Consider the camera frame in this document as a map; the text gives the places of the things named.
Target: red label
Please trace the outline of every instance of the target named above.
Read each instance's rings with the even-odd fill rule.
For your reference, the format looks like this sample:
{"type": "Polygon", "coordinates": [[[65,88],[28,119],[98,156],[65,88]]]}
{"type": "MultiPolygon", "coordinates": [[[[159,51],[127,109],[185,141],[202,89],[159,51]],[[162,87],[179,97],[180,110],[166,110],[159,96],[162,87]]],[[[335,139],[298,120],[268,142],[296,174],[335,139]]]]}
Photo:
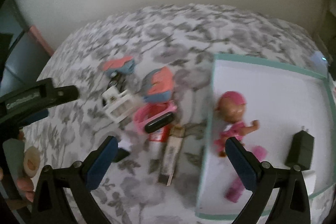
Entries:
{"type": "Polygon", "coordinates": [[[169,137],[170,126],[165,126],[160,128],[159,130],[150,133],[148,136],[148,140],[150,142],[167,142],[169,137]]]}

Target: screw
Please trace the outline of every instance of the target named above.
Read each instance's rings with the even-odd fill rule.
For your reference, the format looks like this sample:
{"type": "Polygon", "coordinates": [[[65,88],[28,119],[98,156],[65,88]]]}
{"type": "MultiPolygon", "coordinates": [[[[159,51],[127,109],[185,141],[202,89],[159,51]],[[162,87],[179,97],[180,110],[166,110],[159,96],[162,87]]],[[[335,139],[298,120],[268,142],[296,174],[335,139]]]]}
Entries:
{"type": "Polygon", "coordinates": [[[296,164],[293,166],[293,169],[294,169],[295,171],[297,171],[297,172],[301,171],[300,166],[298,166],[298,165],[296,165],[296,164]]]}
{"type": "Polygon", "coordinates": [[[46,165],[45,167],[43,167],[43,172],[48,172],[51,169],[50,165],[46,165]]]}
{"type": "Polygon", "coordinates": [[[264,167],[264,168],[266,168],[266,169],[268,169],[268,168],[271,167],[271,164],[268,161],[263,161],[261,163],[261,166],[264,167]]]}
{"type": "Polygon", "coordinates": [[[80,160],[77,160],[72,164],[72,166],[75,168],[79,168],[82,166],[82,162],[80,160]]]}

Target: pink doll outfit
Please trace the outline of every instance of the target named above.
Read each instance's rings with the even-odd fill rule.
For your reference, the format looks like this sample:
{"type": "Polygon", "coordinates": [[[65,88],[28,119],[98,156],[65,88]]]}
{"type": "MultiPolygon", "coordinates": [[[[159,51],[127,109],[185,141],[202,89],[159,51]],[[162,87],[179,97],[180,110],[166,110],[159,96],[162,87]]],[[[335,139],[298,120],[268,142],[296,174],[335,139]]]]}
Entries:
{"type": "Polygon", "coordinates": [[[244,127],[246,127],[246,124],[243,121],[239,121],[234,123],[229,130],[222,131],[219,134],[220,138],[214,142],[218,146],[217,152],[221,152],[224,149],[224,144],[221,141],[222,137],[236,137],[236,139],[241,142],[244,136],[239,135],[239,131],[244,127]]]}

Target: grey floral pattern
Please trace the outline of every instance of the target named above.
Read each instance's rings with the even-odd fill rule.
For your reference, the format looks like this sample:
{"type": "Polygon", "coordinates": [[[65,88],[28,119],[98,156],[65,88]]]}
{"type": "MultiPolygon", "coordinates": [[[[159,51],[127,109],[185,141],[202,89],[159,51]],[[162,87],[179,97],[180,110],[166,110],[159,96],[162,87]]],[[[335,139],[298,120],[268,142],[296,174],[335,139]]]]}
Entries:
{"type": "MultiPolygon", "coordinates": [[[[313,69],[309,56],[316,50],[297,25],[225,5],[163,5],[110,16],[73,32],[43,69],[39,79],[51,77],[55,86],[76,85],[80,98],[49,109],[48,118],[26,127],[26,143],[41,151],[41,172],[46,164],[59,168],[84,160],[108,135],[127,138],[131,155],[112,164],[92,192],[111,223],[214,223],[194,215],[214,54],[256,56],[313,69]],[[101,64],[125,55],[136,61],[135,72],[127,77],[134,93],[153,69],[168,66],[174,73],[173,99],[185,139],[172,186],[156,183],[158,167],[150,161],[146,137],[136,134],[132,123],[118,127],[102,110],[101,93],[109,79],[101,64]]],[[[311,201],[312,223],[321,223],[328,213],[333,189],[311,201]]],[[[70,196],[69,201],[77,212],[70,196]]],[[[83,221],[80,214],[75,216],[83,221]]]]}

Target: blue pad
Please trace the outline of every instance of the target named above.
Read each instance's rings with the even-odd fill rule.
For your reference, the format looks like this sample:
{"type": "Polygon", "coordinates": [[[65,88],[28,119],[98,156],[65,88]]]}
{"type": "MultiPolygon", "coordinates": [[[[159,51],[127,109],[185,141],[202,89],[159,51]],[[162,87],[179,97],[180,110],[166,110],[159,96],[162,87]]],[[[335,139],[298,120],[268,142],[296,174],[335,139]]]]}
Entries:
{"type": "Polygon", "coordinates": [[[86,188],[89,191],[97,189],[106,171],[110,167],[118,152],[118,141],[112,137],[103,148],[100,155],[93,162],[91,168],[86,173],[86,188]]]}
{"type": "Polygon", "coordinates": [[[257,187],[258,180],[258,175],[255,169],[259,167],[255,166],[254,168],[250,164],[247,159],[251,156],[254,157],[254,155],[251,152],[246,151],[236,138],[234,139],[235,140],[229,138],[226,141],[225,152],[245,188],[253,192],[257,187]]]}
{"type": "Polygon", "coordinates": [[[36,122],[36,121],[39,121],[41,119],[44,119],[44,118],[48,117],[48,115],[49,115],[49,111],[48,111],[48,109],[45,108],[45,109],[43,109],[39,112],[36,112],[36,113],[28,116],[27,118],[25,118],[23,121],[21,121],[19,123],[19,127],[28,126],[33,122],[36,122]]]}

